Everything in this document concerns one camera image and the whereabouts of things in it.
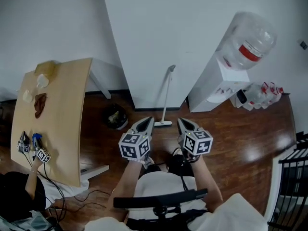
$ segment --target person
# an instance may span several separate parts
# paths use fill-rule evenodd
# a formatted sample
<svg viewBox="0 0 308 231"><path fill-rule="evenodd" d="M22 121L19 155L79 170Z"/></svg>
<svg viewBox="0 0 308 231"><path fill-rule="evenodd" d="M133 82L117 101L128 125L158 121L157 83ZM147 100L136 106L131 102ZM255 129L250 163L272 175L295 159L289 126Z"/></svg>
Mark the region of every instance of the person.
<svg viewBox="0 0 308 231"><path fill-rule="evenodd" d="M190 163L185 160L180 148L176 149L169 161L168 172L161 171L150 157L145 158L145 171L139 178L142 161L129 161L124 173L113 190L104 212L104 217L89 222L85 231L129 231L129 230L211 230L211 231L267 231L265 219L240 195L235 194L226 202L213 179L202 156ZM129 211L114 208L115 197L146 197L184 191L184 183L188 189L201 190L206 188L208 194L180 205L181 213L198 212L198 215L186 218L176 213L166 214L173 218L173 226L154 226L146 220L158 219L153 209L131 209Z"/></svg>
<svg viewBox="0 0 308 231"><path fill-rule="evenodd" d="M0 174L0 217L2 220L8 223L19 221L18 226L21 226L21 220L26 221L33 217L32 211L43 211L50 207L56 199L62 198L54 184L38 175L41 165L42 162L36 157L28 175L20 172ZM88 180L83 181L80 188L57 182L55 184L62 190L65 197L75 196L89 187Z"/></svg>

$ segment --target black railing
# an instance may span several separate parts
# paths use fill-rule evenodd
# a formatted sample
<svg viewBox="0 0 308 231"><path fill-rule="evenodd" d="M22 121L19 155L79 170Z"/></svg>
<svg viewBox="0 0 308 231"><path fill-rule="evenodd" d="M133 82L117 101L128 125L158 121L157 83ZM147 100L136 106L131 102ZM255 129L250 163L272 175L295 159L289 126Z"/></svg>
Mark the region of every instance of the black railing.
<svg viewBox="0 0 308 231"><path fill-rule="evenodd" d="M308 197L308 146L302 148L300 144L289 156L279 161L282 174L276 207L268 222L270 231L297 230L305 218L303 209Z"/></svg>

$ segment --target white wall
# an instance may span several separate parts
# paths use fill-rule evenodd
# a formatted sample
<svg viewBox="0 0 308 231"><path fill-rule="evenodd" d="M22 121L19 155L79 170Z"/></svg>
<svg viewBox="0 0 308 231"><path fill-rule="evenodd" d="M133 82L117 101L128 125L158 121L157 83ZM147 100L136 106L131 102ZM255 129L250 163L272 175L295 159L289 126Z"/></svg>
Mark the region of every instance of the white wall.
<svg viewBox="0 0 308 231"><path fill-rule="evenodd" d="M179 107L204 70L242 0L105 0L136 108Z"/></svg>
<svg viewBox="0 0 308 231"><path fill-rule="evenodd" d="M308 132L308 0L244 0L242 9L266 18L275 27L275 48L248 71L252 81L273 81L291 93L296 131Z"/></svg>
<svg viewBox="0 0 308 231"><path fill-rule="evenodd" d="M109 89L128 88L104 0L0 0L0 101L38 63L85 57L104 61Z"/></svg>

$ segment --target red label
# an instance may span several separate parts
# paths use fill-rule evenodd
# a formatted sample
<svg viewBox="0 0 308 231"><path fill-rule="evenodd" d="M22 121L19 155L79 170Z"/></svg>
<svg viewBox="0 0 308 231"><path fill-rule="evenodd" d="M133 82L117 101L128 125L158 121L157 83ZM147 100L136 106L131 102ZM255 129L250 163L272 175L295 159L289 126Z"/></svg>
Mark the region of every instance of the red label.
<svg viewBox="0 0 308 231"><path fill-rule="evenodd" d="M261 57L252 54L244 45L239 48L239 51L252 62L257 62L261 59Z"/></svg>

